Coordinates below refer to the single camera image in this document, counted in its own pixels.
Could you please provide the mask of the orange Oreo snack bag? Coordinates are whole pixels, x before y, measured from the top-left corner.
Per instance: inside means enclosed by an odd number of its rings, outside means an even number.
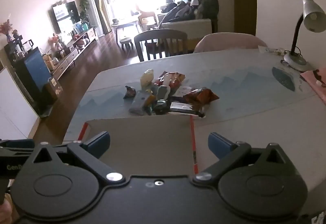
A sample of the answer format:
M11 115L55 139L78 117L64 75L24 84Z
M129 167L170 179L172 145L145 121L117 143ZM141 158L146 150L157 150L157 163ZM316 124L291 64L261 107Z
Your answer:
M219 96L208 88L200 88L188 92L183 96L183 99L195 108L200 109L201 107L209 105L211 102L218 100Z

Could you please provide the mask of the silver foil snack bar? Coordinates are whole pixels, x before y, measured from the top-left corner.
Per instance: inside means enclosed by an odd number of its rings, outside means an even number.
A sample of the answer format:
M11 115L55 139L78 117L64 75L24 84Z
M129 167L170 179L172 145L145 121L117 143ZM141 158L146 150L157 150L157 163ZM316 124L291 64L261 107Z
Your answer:
M195 115L200 118L205 117L205 112L202 107L192 104L185 104L185 103L178 103L172 102L170 105L170 112L171 113L180 113L180 114L187 114L187 115Z

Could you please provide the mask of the small dark brown snack packet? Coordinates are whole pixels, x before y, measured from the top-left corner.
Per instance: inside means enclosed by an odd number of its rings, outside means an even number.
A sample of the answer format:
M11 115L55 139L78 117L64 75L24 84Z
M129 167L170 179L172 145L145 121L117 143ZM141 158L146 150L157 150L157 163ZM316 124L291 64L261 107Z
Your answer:
M131 99L134 98L137 94L137 91L135 90L134 87L126 85L126 93L124 95L123 99Z

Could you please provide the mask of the white milk candy packet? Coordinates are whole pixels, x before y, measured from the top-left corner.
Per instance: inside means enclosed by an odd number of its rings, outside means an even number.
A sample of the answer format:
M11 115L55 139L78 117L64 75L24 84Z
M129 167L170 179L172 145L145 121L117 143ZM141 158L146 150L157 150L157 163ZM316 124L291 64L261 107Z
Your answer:
M193 87L188 87L188 86L182 85L174 92L172 97L183 98L184 95L190 93L193 90L194 90Z

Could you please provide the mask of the yellow snack packet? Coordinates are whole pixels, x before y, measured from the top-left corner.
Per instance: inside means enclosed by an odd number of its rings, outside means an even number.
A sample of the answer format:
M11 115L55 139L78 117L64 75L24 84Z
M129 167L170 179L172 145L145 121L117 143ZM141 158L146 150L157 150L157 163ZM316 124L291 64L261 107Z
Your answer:
M149 97L145 100L144 110L151 111L152 104L156 101L156 96L150 94Z

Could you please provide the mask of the red lion snack bag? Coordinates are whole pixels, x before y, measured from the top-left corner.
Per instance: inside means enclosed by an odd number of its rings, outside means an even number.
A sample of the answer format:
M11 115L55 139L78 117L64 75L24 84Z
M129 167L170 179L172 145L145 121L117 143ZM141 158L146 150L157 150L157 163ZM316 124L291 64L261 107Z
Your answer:
M155 81L154 85L169 86L171 89L178 88L185 80L185 75L179 72L163 72Z

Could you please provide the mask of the beige snack pouch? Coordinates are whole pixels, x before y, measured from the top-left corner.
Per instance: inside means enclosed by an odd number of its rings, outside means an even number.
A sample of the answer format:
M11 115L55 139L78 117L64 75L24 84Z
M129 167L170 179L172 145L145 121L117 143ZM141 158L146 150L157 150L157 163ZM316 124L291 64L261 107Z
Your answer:
M147 87L154 79L154 70L146 70L140 78L141 87Z

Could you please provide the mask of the white cardboard box red trim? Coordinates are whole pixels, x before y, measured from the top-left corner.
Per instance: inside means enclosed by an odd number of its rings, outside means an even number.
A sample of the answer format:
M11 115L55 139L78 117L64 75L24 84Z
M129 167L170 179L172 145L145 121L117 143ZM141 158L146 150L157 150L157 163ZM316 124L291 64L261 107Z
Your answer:
M64 141L86 141L103 131L110 135L110 147L101 161L126 177L198 172L193 118L189 115L83 121L68 129Z

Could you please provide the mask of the blue fronted dark cabinet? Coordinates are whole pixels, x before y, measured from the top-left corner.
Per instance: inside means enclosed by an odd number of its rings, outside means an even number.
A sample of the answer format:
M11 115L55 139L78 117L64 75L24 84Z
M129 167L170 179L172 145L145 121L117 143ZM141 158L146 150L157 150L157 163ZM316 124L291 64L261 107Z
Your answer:
M4 50L22 85L32 98L32 107L41 118L51 114L54 103L62 91L51 75L38 48L24 53L14 41Z

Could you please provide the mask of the pink covered chair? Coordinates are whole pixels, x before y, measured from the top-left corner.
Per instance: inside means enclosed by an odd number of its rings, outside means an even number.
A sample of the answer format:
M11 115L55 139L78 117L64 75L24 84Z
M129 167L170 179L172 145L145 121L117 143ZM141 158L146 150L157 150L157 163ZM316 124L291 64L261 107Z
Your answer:
M257 49L268 45L260 38L243 33L217 32L204 36L197 43L194 53L223 51L230 49Z

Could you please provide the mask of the pink cloth on table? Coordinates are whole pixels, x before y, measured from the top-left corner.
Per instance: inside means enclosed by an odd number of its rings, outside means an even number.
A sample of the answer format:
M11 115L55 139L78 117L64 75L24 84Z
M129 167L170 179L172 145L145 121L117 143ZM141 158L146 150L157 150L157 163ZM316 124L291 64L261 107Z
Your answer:
M326 68L306 71L300 75L326 104Z

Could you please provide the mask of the wooden TV cabinet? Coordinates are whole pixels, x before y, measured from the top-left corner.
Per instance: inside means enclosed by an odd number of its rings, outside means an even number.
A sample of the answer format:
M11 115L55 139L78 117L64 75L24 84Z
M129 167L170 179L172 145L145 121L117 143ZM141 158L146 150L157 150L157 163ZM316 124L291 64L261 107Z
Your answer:
M70 66L75 65L76 60L86 48L97 40L98 36L94 28L81 32L79 37L73 39L66 45L64 56L59 59L58 63L54 65L54 69L50 71L52 76L59 80Z

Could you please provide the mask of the white air conditioner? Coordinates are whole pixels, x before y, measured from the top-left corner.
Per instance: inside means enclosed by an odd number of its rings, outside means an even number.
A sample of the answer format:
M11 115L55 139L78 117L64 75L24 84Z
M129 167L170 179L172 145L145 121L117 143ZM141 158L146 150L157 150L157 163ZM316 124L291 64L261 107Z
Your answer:
M104 32L95 0L81 0L80 5L83 11L87 13L87 19L90 25L95 29L97 36L103 36Z

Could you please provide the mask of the television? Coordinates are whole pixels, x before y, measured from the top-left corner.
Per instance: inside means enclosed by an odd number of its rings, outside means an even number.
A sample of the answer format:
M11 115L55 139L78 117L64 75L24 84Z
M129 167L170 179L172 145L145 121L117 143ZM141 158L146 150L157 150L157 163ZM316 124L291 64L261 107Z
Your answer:
M75 1L53 6L51 9L54 30L57 34L71 32L74 25L80 22Z

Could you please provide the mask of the beige sofa with clothes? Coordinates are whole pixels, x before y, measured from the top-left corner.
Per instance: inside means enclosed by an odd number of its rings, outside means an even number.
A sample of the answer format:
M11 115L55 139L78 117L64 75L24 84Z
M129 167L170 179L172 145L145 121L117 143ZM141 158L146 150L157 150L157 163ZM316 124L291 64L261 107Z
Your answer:
M189 0L180 1L162 18L158 28L163 29L167 23L178 23L190 20L208 19L212 26L212 33L218 31L218 0Z

